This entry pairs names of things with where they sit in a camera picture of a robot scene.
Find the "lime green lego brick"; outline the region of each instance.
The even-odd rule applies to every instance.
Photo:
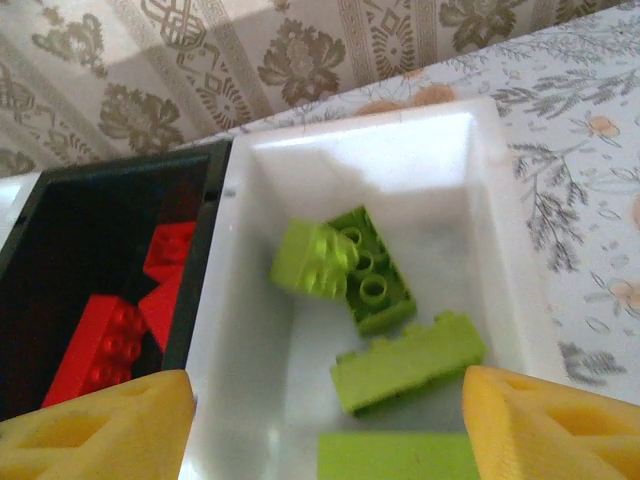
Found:
[[[432,327],[411,324],[395,340],[376,338],[361,355],[338,357],[331,377],[343,410],[354,413],[482,363],[486,347],[467,315],[443,312],[435,320]]]
[[[348,432],[318,438],[318,480],[479,480],[464,433]]]
[[[347,305],[358,332],[379,333],[414,315],[416,302],[367,210],[358,207],[328,225],[358,248],[359,261],[347,284]]]
[[[334,229],[293,219],[271,266],[271,281],[298,293],[343,299],[358,250]]]

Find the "floral tablecloth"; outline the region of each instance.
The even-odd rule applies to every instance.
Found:
[[[640,404],[640,1],[229,134],[346,117],[438,83],[497,101],[567,377]]]

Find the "patterned wallpaper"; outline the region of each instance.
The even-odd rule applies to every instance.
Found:
[[[154,153],[615,0],[0,0],[0,176]]]

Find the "yellow 3d-printed part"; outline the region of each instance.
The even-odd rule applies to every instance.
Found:
[[[2,480],[175,480],[194,413],[183,370],[0,423]]]
[[[640,407],[472,366],[463,412],[483,480],[640,479]]]

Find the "white plastic bin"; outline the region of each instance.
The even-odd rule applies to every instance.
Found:
[[[486,363],[562,381],[511,159],[491,99],[235,140],[187,362],[198,397],[181,479],[314,479],[318,434],[464,429],[461,381],[365,418],[329,369],[366,348],[346,306],[269,281],[292,217],[364,204],[430,325],[469,314]]]

